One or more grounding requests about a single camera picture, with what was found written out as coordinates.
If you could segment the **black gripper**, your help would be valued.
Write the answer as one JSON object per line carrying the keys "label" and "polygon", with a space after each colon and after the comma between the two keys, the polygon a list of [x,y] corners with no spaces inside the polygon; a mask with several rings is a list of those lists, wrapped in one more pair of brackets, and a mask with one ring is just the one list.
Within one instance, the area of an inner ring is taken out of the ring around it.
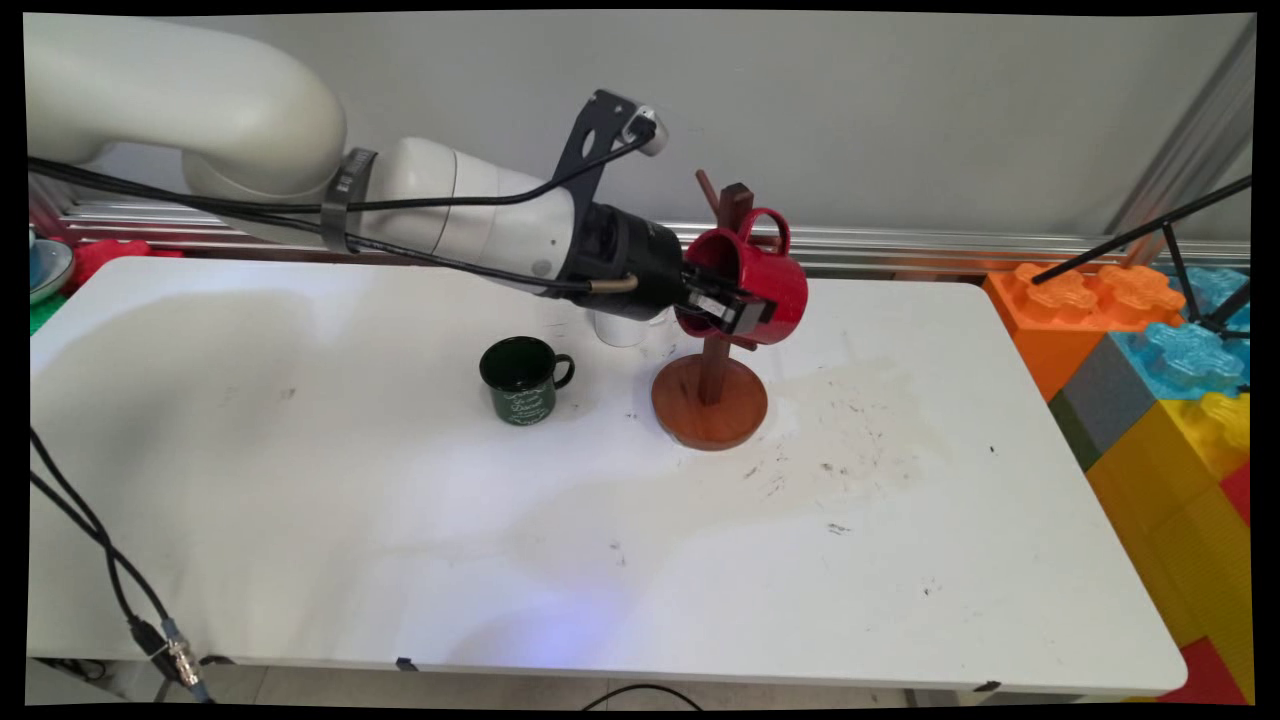
{"label": "black gripper", "polygon": [[772,338],[773,302],[750,295],[736,277],[685,263],[676,234],[617,208],[593,202],[575,233],[564,260],[572,282],[622,281],[636,284],[617,293],[567,292],[580,306],[635,322],[649,322],[685,300],[685,333],[698,338],[722,334]]}

